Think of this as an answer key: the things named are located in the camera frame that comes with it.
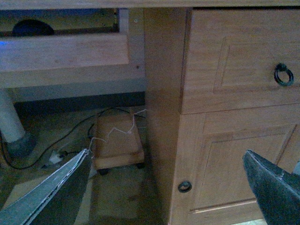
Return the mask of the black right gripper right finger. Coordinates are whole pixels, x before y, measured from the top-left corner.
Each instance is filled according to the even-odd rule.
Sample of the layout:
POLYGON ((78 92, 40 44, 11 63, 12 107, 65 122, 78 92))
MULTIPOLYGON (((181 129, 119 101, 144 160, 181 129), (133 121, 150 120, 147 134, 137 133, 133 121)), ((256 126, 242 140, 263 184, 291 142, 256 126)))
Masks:
POLYGON ((252 150, 246 150, 243 166, 249 186, 267 224, 300 223, 300 169, 285 171, 252 150))

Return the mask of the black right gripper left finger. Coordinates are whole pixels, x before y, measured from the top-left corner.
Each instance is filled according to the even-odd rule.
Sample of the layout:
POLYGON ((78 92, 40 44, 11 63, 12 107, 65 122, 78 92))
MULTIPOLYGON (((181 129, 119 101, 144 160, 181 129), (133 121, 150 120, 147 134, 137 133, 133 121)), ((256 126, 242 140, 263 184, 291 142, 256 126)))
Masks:
POLYGON ((85 193, 92 153, 83 149, 30 192, 1 210, 2 225, 72 225, 85 193))

